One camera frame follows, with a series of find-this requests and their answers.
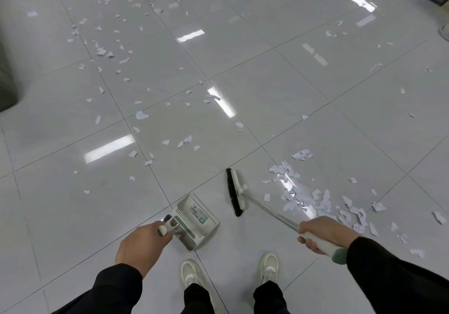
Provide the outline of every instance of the person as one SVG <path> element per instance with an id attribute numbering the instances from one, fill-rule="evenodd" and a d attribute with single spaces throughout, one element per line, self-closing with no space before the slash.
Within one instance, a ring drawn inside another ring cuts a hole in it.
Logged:
<path id="1" fill-rule="evenodd" d="M 142 280 L 159 259 L 172 234 L 158 235 L 157 221 L 138 227 L 120 244 L 115 266 L 101 271 L 89 291 L 54 314 L 131 313 L 142 293 Z M 324 240 L 348 249 L 347 266 L 357 284 L 380 313 L 447 313 L 449 281 L 421 267 L 400 260 L 375 241 L 329 217 L 302 222 L 299 233 L 309 231 Z M 310 239 L 300 243 L 324 254 Z M 274 253 L 261 259 L 261 285 L 254 292 L 255 314 L 288 314 L 287 304 L 277 285 L 279 261 Z M 214 314 L 199 265 L 187 260 L 181 265 L 185 308 L 182 314 Z"/>

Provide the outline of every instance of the black sleeve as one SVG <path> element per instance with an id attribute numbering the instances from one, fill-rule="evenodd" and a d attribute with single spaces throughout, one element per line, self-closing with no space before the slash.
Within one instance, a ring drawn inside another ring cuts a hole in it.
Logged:
<path id="1" fill-rule="evenodd" d="M 376 313 L 447 313 L 449 281 L 397 258 L 365 237 L 351 243 L 348 269 Z"/>
<path id="2" fill-rule="evenodd" d="M 129 314 L 142 294 L 142 275 L 126 264 L 101 271 L 91 290 L 53 314 Z"/>

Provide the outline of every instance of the white sneaker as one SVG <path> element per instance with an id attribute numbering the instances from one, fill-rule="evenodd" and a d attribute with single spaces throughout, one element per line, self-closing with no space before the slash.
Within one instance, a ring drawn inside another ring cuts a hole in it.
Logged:
<path id="1" fill-rule="evenodd" d="M 184 289 L 186 289 L 192 283 L 199 284 L 201 287 L 206 289 L 201 268 L 194 260 L 185 260 L 184 262 L 182 262 L 181 281 Z"/>
<path id="2" fill-rule="evenodd" d="M 261 284 L 267 281 L 278 282 L 279 262 L 275 253 L 266 253 L 261 259 Z"/>

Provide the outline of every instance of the black pants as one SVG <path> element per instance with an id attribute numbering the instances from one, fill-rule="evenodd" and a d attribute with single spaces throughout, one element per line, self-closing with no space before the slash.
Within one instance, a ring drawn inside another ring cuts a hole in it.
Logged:
<path id="1" fill-rule="evenodd" d="M 259 286 L 253 297 L 254 314 L 289 314 L 282 290 L 272 281 Z M 214 314 L 208 291 L 196 283 L 184 291 L 184 305 L 181 314 Z"/>

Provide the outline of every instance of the glossy gray floor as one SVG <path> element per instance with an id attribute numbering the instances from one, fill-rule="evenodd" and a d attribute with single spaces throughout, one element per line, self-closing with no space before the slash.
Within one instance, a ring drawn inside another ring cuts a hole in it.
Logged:
<path id="1" fill-rule="evenodd" d="M 261 181 L 283 160 L 330 190 L 333 214 L 351 198 L 379 232 L 368 237 L 449 277 L 449 227 L 431 213 L 449 216 L 449 43 L 429 1 L 0 2 L 21 93 L 0 114 L 0 313 L 58 309 L 114 262 L 127 233 L 189 192 L 221 225 L 195 253 L 176 240 L 165 249 L 134 313 L 181 312 L 187 258 L 205 269 L 217 313 L 251 313 L 266 251 L 280 258 L 292 313 L 372 313 L 346 267 L 259 209 L 233 214 L 224 170 L 282 211 L 284 186 Z M 301 149 L 314 156 L 291 158 Z M 387 210 L 376 213 L 379 200 Z"/>

